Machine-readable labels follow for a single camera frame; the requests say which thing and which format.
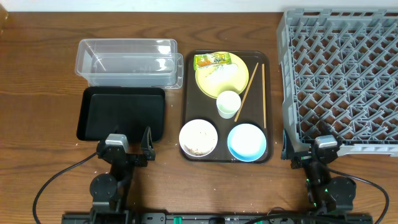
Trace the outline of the light blue bowl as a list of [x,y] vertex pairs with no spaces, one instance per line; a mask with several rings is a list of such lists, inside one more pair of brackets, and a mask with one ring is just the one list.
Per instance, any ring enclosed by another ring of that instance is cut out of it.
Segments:
[[253,124],[239,124],[229,132],[227,148],[235,159],[254,162],[267,152],[266,135]]

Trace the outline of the white bowl with food scraps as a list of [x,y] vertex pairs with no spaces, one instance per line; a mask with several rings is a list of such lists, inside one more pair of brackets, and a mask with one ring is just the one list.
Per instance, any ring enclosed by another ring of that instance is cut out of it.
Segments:
[[215,150],[218,132],[209,121],[194,119],[183,125],[178,140],[186,155],[205,157]]

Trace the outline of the white cup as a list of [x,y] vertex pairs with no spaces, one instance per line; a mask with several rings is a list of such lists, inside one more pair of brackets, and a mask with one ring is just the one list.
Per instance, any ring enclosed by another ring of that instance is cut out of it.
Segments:
[[241,106],[241,98],[234,91],[224,91],[216,99],[219,115],[224,119],[232,118]]

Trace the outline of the yellow plate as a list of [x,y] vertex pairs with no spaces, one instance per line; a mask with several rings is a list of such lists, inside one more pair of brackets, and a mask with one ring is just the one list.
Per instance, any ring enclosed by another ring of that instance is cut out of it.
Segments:
[[205,77],[212,72],[216,66],[210,66],[195,71],[195,80],[199,89],[211,98],[217,98],[224,91],[234,91],[240,94],[246,88],[249,81],[249,71],[244,61],[236,54],[228,52],[232,63],[238,66],[238,71],[229,80],[216,82],[206,80]]

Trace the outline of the white napkin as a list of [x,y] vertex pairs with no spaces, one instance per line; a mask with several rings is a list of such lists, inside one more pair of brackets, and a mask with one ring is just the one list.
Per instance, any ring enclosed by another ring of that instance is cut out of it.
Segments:
[[205,77],[206,80],[221,82],[229,80],[238,71],[238,66],[235,63],[229,65],[219,65]]

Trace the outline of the green orange snack wrapper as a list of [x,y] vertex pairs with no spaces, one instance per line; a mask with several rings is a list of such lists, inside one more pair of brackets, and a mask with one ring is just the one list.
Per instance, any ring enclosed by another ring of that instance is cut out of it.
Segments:
[[214,52],[211,54],[200,54],[194,56],[193,68],[194,70],[219,65],[232,64],[232,59],[227,52]]

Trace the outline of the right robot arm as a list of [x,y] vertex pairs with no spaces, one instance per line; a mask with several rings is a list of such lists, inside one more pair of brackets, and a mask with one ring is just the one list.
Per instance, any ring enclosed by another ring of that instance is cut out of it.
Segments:
[[319,215],[345,215],[353,209],[356,183],[349,177],[332,177],[327,164],[337,159],[338,141],[332,135],[320,136],[306,151],[296,152],[283,132],[282,160],[289,160],[292,169],[303,169],[307,177],[308,199]]

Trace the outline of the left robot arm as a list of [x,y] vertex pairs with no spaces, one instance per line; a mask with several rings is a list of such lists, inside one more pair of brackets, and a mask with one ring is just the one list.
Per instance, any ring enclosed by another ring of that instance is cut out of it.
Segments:
[[128,152],[129,143],[123,134],[109,134],[96,148],[100,159],[111,165],[110,171],[97,175],[90,184],[93,206],[90,223],[133,223],[134,212],[126,207],[127,195],[135,167],[145,167],[155,159],[150,127],[144,131],[141,154]]

